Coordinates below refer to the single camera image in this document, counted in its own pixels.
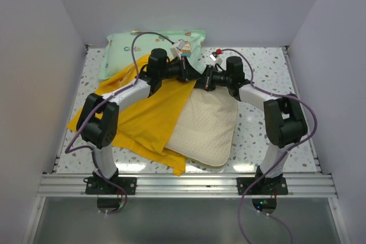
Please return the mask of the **cream yellow-edged pillow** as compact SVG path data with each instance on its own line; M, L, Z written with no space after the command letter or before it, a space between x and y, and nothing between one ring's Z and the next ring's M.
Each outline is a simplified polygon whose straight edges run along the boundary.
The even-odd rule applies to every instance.
M210 167L229 159L238 102L228 89L193 89L174 127L167 149Z

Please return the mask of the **yellow pillowcase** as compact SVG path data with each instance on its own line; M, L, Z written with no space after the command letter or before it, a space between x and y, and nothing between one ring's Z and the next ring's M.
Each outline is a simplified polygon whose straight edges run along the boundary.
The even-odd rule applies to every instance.
M195 81L179 82L176 79L162 81L155 94L119 114L112 146L169 166L174 175L180 176L185 172L186 158L165 145L195 84Z

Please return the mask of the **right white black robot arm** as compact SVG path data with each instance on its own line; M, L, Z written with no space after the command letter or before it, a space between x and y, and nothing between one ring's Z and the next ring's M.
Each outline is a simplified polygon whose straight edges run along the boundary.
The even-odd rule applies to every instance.
M238 56L228 57L224 70L220 65L207 66L195 87L206 91L226 87L231 97L264 113L268 149L253 178L237 179L238 193L242 196L287 194L283 176L285 162L289 151L308 134L299 99L293 94L272 95L257 89L246 79Z

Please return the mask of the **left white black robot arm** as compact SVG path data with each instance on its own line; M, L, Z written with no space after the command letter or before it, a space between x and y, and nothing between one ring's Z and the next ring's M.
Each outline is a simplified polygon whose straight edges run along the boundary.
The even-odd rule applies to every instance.
M136 181L123 181L113 159L112 141L116 136L119 114L131 105L151 97L165 79L175 78L181 82L196 81L201 74L188 62L187 57L168 60L164 49L154 49L147 64L126 86L104 95L90 94L77 122L77 134L90 149L94 164L91 177L85 178L86 193L93 195L134 194Z

